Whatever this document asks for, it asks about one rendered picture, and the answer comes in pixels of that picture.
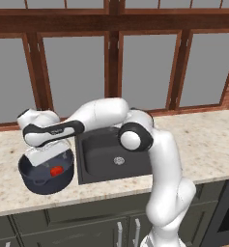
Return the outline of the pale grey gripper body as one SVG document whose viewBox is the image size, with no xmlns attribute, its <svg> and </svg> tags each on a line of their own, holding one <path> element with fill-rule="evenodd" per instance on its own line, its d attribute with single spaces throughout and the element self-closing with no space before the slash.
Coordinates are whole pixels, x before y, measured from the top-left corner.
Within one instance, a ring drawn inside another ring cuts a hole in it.
<svg viewBox="0 0 229 247">
<path fill-rule="evenodd" d="M 66 150 L 67 143 L 65 141 L 55 141 L 41 148 L 30 148 L 24 155 L 34 167 L 37 167 Z"/>
</svg>

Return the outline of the red tomato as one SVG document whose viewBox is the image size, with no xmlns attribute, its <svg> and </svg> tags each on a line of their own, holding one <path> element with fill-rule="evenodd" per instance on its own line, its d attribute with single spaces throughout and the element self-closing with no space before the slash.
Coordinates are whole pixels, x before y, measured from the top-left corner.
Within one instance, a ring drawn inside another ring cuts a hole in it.
<svg viewBox="0 0 229 247">
<path fill-rule="evenodd" d="M 62 166 L 54 166 L 50 169 L 50 175 L 52 177 L 56 177 L 61 175 L 64 172 L 64 168 Z"/>
</svg>

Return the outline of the dark blue-grey pot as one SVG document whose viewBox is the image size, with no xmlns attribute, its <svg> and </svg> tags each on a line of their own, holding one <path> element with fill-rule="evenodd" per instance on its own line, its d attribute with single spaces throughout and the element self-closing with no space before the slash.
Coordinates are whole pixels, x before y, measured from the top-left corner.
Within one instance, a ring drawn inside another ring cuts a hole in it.
<svg viewBox="0 0 229 247">
<path fill-rule="evenodd" d="M 23 154 L 18 161 L 18 170 L 25 186 L 33 193 L 50 195 L 66 188 L 74 175 L 73 152 L 70 148 L 63 153 L 47 160 L 43 164 L 34 167 Z M 56 177 L 50 175 L 50 169 L 54 166 L 62 166 L 64 172 Z"/>
</svg>

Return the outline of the dark grey sink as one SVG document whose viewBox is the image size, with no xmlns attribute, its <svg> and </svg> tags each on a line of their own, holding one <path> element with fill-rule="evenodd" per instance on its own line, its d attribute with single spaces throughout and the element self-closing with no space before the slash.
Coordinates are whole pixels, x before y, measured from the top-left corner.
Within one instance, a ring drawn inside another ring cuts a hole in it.
<svg viewBox="0 0 229 247">
<path fill-rule="evenodd" d="M 152 173 L 148 153 L 126 151 L 119 145 L 118 131 L 118 127 L 108 127 L 74 138 L 79 184 Z"/>
</svg>

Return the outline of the dark green drawer front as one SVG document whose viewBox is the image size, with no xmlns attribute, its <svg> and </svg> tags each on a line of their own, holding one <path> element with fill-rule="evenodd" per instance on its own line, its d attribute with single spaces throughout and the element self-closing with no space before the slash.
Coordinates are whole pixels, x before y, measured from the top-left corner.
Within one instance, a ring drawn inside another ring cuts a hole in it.
<svg viewBox="0 0 229 247">
<path fill-rule="evenodd" d="M 7 216 L 0 217 L 0 239 L 13 237 L 14 230 Z"/>
<path fill-rule="evenodd" d="M 129 211 L 143 210 L 149 200 L 149 196 L 149 193 L 144 193 L 72 206 L 59 206 L 45 210 L 19 213 L 14 216 L 14 219 L 20 226 L 27 226 L 32 222 L 55 225 L 74 220 L 119 215 Z"/>
</svg>

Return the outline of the dark green cupboard door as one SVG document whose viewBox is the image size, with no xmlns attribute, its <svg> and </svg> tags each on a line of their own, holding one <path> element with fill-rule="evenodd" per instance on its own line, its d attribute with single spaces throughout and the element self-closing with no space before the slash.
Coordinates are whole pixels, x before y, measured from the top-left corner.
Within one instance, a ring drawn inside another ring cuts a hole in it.
<svg viewBox="0 0 229 247">
<path fill-rule="evenodd" d="M 122 247 L 126 247 L 127 219 L 125 217 L 70 226 L 43 233 L 25 234 L 21 239 L 24 247 L 116 247 L 117 222 L 122 222 Z"/>
<path fill-rule="evenodd" d="M 139 244 L 146 237 L 146 235 L 150 232 L 152 228 L 152 224 L 150 223 L 150 221 L 147 218 L 147 215 L 144 212 L 132 214 L 129 217 L 128 247 L 134 247 L 134 240 L 136 234 L 136 222 L 135 222 L 136 219 L 138 219 L 140 223 L 140 233 L 138 239 Z"/>
<path fill-rule="evenodd" d="M 179 230 L 179 236 L 186 247 L 200 247 L 216 205 L 217 201 L 213 201 L 189 207 Z"/>
</svg>

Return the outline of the black appliance door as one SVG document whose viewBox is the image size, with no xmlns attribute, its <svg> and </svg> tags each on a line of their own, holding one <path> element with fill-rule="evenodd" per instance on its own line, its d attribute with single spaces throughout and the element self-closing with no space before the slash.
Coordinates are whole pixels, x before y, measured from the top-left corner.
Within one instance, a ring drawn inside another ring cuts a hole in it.
<svg viewBox="0 0 229 247">
<path fill-rule="evenodd" d="M 214 216 L 200 247 L 229 245 L 229 180 L 224 184 Z"/>
</svg>

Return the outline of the brown wooden window frame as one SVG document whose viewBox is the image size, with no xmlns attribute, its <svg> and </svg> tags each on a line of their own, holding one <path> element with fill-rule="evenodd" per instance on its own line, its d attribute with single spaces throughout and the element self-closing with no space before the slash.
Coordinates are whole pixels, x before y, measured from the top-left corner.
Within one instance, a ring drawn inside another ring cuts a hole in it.
<svg viewBox="0 0 229 247">
<path fill-rule="evenodd" d="M 229 33 L 229 8 L 217 0 L 213 9 L 189 6 L 183 9 L 129 9 L 126 0 L 103 0 L 101 9 L 72 9 L 63 0 L 62 9 L 0 9 L 0 39 L 22 39 L 36 108 L 53 107 L 43 38 L 63 36 L 104 37 L 104 95 L 122 93 L 125 35 L 175 34 L 175 55 L 166 104 L 153 109 L 154 116 L 179 115 L 229 109 L 229 74 L 216 104 L 180 105 L 186 64 L 195 34 Z"/>
</svg>

